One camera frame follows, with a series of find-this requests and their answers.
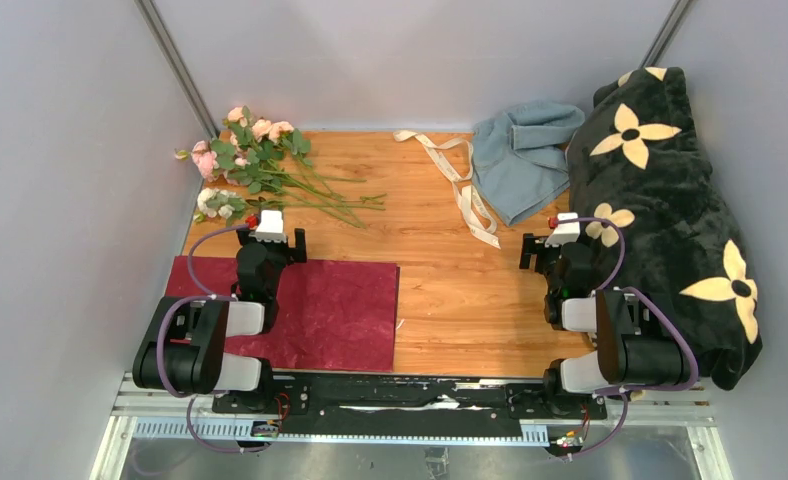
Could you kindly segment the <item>black flower-pattern blanket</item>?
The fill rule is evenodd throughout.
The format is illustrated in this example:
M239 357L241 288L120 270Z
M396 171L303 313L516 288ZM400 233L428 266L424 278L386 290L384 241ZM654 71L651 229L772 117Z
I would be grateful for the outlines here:
M566 150L572 212L601 278L665 297L702 377L733 389L762 349L744 236L701 150L684 71L598 89Z

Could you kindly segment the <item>pink rose stem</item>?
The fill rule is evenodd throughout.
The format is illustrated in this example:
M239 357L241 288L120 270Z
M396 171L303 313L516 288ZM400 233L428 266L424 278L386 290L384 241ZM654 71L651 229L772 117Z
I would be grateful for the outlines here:
M194 164L208 191L197 200L197 216L220 216L234 221L255 207L316 208L347 223L359 225L357 209L382 210L386 195L351 198L334 184L353 178L323 175L308 158L311 142L301 134L283 133L272 138L235 133L228 140L202 140L178 149L174 157Z

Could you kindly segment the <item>dark red wrapping paper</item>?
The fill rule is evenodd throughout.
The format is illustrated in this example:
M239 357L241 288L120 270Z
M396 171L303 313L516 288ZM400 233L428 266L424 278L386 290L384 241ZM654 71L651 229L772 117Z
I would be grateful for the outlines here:
M226 340L228 353L280 369L388 373L399 292L394 263L309 260L287 267L274 326Z

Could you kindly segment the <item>cream printed ribbon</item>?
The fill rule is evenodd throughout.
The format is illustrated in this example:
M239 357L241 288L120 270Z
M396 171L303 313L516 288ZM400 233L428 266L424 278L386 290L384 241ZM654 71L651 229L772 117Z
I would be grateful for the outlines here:
M397 130L393 133L393 138L397 142L416 140L421 144L435 167L450 183L456 206L470 234L480 242L500 249L500 240L496 235L497 220L489 212L473 184L475 169L472 143L466 138L456 137L436 144L425 134L412 130ZM459 172L445 155L446 151L458 147L465 149L464 157L468 167L466 173Z

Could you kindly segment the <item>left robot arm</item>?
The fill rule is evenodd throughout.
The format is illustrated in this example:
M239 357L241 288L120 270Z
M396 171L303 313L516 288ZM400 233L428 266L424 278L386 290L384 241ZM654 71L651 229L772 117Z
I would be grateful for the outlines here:
M305 232L294 240L263 227L235 227L240 249L229 294L205 290L188 297L165 296L157 304L131 369L135 385L176 398L223 394L253 413L279 401L273 369L265 358L226 351L230 337L269 332L276 323L284 270L307 260Z

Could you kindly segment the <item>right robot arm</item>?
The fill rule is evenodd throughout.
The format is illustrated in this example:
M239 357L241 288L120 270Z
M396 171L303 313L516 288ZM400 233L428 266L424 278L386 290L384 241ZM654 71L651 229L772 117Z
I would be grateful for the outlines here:
M594 349L552 361L539 390L511 393L510 404L538 401L547 413L562 418L621 393L680 391L694 385L699 368L667 317L671 305L665 297L598 288L593 253L580 242L558 245L547 236L526 233L519 267L544 277L548 325L587 335Z

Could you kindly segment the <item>blue towel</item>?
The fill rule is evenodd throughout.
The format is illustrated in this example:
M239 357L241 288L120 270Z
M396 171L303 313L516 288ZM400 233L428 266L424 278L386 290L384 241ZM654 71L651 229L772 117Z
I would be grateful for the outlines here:
M473 183L505 225L528 219L569 187L562 146L584 120L574 105L535 100L475 125Z

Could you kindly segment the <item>white rose stem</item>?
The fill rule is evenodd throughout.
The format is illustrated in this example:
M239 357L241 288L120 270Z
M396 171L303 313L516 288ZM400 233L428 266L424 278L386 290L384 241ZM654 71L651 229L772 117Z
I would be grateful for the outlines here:
M386 197L386 194L381 194L360 196L358 200L307 200L289 193L287 200L281 196L243 198L228 189L204 188L197 196L192 221L194 224L200 224L221 219L227 226L232 226L251 215L260 216L265 210L283 212L287 208L306 208L319 210L339 221L363 228L364 223L355 211L384 211Z

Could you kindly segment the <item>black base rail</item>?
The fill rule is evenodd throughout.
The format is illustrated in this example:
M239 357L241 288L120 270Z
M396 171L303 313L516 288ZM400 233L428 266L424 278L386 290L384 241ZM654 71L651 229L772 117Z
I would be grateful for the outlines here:
M281 371L252 393L212 402L217 414L274 415L286 434L507 439L525 420L579 425L605 406L555 380Z

